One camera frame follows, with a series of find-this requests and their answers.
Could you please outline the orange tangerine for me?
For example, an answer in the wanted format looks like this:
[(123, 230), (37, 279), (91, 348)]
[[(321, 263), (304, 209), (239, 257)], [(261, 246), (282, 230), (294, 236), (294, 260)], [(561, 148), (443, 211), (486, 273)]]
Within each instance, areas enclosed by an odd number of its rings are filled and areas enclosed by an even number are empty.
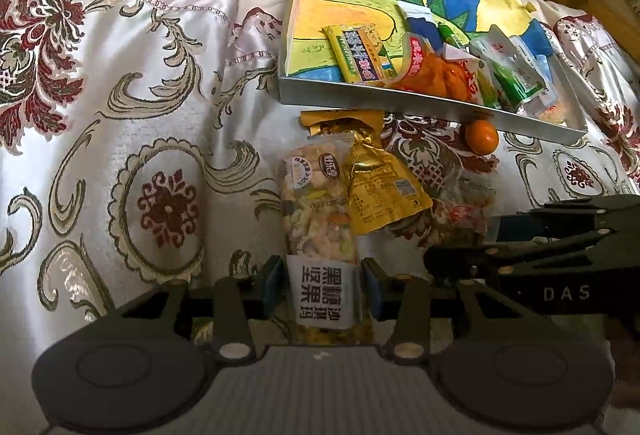
[(465, 124), (463, 136), (466, 146), (478, 156), (488, 156), (499, 146), (498, 131), (486, 120), (475, 120)]

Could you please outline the brown rice cake packet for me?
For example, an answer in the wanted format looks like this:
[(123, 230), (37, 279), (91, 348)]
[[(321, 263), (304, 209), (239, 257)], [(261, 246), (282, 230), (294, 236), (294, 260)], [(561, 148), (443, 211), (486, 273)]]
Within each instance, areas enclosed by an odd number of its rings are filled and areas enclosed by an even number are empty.
[(558, 96), (538, 95), (531, 102), (536, 119), (554, 125), (567, 126), (568, 111)]

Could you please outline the green white snack packet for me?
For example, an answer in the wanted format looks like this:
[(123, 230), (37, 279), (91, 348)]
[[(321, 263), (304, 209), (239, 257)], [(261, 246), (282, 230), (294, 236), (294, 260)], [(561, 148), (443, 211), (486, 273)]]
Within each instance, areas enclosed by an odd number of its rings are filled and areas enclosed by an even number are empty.
[(470, 51), (489, 68), (504, 109), (540, 118), (556, 103), (553, 86), (535, 66), (534, 56), (498, 26), (491, 25), (488, 32), (472, 39)]

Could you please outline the dark brown clear snack packet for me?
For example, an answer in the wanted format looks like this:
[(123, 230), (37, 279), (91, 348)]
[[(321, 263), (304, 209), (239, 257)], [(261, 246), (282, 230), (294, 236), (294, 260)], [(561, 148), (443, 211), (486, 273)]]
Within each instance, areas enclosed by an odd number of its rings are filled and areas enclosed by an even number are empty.
[(487, 233), (496, 189), (485, 176), (461, 172), (450, 178), (432, 206), (401, 221), (387, 230), (398, 238), (416, 239), (423, 250), (435, 245), (478, 244)]

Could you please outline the yellow purple snack packet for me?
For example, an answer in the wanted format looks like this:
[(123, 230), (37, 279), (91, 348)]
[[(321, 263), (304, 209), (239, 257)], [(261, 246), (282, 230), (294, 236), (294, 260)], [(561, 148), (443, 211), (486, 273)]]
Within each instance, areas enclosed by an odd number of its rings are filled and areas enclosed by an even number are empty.
[(322, 31), (347, 83), (385, 86), (397, 78), (375, 24), (332, 25)]

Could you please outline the green tube snack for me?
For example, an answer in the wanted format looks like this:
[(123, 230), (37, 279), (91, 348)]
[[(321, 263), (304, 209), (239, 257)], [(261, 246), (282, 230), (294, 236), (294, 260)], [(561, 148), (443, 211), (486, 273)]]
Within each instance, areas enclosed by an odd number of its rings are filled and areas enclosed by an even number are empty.
[(457, 47), (458, 50), (466, 51), (470, 40), (463, 31), (456, 30), (450, 26), (440, 22), (437, 29), (442, 42)]

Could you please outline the clear nut mix snack bag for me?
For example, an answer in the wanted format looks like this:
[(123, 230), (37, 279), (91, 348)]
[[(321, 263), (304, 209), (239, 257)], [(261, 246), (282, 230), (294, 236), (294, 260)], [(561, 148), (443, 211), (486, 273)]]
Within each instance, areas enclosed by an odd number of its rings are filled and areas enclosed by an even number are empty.
[(373, 341), (363, 311), (343, 161), (350, 140), (311, 140), (278, 162), (295, 339), (302, 344)]

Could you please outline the dark blue stick packet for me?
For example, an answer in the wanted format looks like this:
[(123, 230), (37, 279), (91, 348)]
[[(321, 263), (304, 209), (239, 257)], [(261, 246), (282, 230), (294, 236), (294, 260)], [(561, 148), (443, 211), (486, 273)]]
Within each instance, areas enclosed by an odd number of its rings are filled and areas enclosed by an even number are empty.
[(436, 22), (431, 10), (423, 5), (409, 2), (397, 2), (397, 6), (405, 17), (408, 30), (422, 36), (430, 42), (432, 49), (439, 52), (442, 49), (442, 37), (440, 36)]

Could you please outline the gold foil snack packet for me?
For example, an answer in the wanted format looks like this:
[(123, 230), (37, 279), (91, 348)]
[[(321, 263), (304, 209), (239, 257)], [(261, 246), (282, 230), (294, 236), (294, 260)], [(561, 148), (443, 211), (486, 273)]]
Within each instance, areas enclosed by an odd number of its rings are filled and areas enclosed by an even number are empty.
[(404, 161), (381, 143), (381, 110), (308, 110), (299, 121), (312, 136), (341, 136), (350, 227), (356, 236), (430, 210), (433, 201)]

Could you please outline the grey tray with dinosaur drawing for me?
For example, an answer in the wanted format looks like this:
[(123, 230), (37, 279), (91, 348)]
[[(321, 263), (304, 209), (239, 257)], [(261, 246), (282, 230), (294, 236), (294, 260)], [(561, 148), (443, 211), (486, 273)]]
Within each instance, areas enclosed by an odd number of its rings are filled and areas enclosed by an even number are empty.
[(587, 124), (518, 0), (291, 0), (282, 103), (383, 109), (571, 144)]

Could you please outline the orange red snack bag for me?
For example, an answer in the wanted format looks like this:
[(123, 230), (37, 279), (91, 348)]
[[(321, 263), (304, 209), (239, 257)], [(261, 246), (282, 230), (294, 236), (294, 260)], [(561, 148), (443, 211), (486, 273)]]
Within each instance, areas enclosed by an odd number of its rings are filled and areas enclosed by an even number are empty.
[(386, 86), (484, 106), (480, 60), (449, 44), (437, 53), (430, 42), (413, 33), (404, 36), (401, 67), (397, 78)]

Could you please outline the floral satin bedspread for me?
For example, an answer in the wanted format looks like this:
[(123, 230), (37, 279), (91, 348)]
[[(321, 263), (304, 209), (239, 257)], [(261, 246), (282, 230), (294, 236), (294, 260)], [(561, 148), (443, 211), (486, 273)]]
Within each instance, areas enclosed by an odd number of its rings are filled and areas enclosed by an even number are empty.
[[(54, 342), (170, 279), (255, 273), (285, 250), (280, 158), (306, 143), (278, 102), (282, 19), (240, 0), (1, 0), (1, 429), (47, 425), (30, 385)], [(518, 0), (570, 78), (587, 134), (503, 133), (386, 114), (382, 140), (430, 195), (461, 172), (490, 215), (639, 189), (638, 67), (577, 10)], [(426, 250), (387, 226), (356, 241), (391, 271)]]

